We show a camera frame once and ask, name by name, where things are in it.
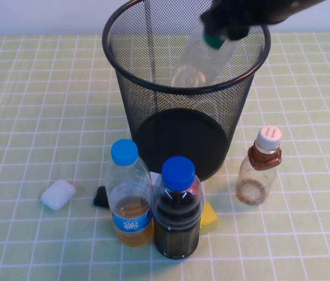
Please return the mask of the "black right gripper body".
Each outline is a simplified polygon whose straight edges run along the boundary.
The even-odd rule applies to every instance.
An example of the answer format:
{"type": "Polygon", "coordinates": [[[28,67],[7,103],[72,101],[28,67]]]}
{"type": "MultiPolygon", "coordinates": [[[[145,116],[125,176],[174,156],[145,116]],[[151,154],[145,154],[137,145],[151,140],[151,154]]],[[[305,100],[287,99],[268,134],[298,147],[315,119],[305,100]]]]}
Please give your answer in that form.
{"type": "Polygon", "coordinates": [[[287,1],[213,1],[201,15],[214,18],[226,27],[231,24],[277,24],[288,18],[287,1]]]}

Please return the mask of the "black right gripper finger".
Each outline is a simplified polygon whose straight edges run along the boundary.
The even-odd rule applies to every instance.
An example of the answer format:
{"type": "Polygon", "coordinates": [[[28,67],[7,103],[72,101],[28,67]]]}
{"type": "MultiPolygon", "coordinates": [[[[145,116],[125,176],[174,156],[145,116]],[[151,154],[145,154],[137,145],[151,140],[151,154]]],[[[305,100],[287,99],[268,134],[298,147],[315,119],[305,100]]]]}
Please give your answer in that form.
{"type": "Polygon", "coordinates": [[[214,18],[204,18],[205,33],[209,37],[226,37],[226,26],[214,18]]]}
{"type": "Polygon", "coordinates": [[[226,28],[229,40],[241,40],[249,34],[249,31],[250,25],[245,23],[231,24],[226,28]]]}

